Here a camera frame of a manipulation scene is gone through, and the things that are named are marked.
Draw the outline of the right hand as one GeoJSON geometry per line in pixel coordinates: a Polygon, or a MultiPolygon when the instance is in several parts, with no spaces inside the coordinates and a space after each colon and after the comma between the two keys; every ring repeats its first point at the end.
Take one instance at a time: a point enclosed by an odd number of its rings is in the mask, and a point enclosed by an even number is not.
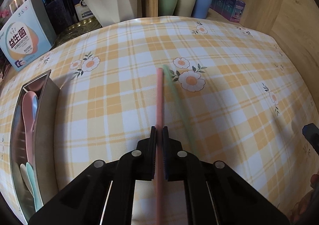
{"type": "Polygon", "coordinates": [[[311,200],[312,194],[314,190],[308,192],[301,200],[300,202],[296,203],[291,210],[291,213],[289,215],[289,221],[291,223],[297,222],[301,215],[306,212],[309,206],[309,202],[311,200]]]}

